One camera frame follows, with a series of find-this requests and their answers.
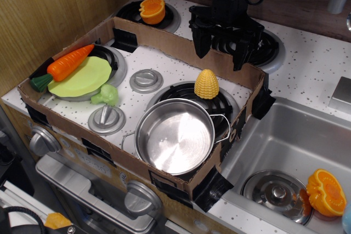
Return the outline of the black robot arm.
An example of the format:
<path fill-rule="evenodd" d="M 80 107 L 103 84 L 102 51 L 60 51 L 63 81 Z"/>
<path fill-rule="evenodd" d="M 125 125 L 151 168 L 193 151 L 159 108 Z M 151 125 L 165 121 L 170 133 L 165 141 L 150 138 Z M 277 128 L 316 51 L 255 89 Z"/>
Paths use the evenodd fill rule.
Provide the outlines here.
<path fill-rule="evenodd" d="M 234 71 L 247 63 L 261 41 L 264 26 L 247 14 L 249 5 L 259 5 L 263 0 L 212 0 L 209 7 L 189 8 L 189 27 L 198 57 L 210 50 L 213 39 L 236 43 L 233 51 Z"/>

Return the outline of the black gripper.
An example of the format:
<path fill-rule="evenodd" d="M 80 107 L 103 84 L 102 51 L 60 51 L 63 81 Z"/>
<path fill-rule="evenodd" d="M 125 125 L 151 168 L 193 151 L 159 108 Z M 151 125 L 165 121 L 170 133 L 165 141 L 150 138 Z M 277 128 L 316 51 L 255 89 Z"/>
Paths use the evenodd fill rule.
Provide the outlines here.
<path fill-rule="evenodd" d="M 202 59 L 210 50 L 212 35 L 224 36 L 223 28 L 238 28 L 247 34 L 234 38 L 236 44 L 233 54 L 234 71 L 241 70 L 252 54 L 258 50 L 258 43 L 264 27 L 247 14 L 249 5 L 258 5 L 250 0 L 212 0 L 209 7 L 192 6 L 189 27 L 193 33 L 196 55 Z"/>

